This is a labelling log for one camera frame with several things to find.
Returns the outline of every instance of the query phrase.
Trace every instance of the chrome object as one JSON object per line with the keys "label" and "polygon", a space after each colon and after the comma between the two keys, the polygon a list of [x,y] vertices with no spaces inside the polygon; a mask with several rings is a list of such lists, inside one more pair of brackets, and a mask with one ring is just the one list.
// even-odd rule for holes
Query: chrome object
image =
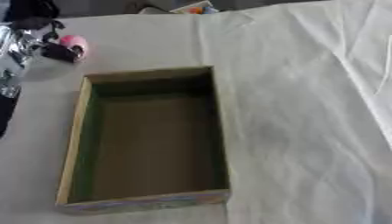
{"label": "chrome object", "polygon": [[[52,29],[42,34],[43,28],[52,25]],[[58,37],[55,28],[64,28],[63,24],[47,19],[33,18],[10,25],[0,26],[0,95],[15,98],[20,92],[20,82],[36,51],[49,39]]]}

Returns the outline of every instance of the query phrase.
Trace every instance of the pink object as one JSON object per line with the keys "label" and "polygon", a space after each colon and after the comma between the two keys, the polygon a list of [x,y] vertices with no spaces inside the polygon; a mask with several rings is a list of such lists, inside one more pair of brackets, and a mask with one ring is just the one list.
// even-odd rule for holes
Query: pink object
{"label": "pink object", "polygon": [[72,48],[73,46],[81,47],[81,49],[83,49],[83,54],[78,58],[78,60],[86,58],[89,52],[88,42],[81,36],[66,35],[59,40],[59,43],[69,48]]}

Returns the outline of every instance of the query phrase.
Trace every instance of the wooden box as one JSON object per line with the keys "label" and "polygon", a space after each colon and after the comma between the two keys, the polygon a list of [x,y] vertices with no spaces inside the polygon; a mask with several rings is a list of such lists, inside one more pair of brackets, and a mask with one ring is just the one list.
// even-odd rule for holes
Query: wooden box
{"label": "wooden box", "polygon": [[225,202],[211,67],[85,76],[56,205],[117,212]]}

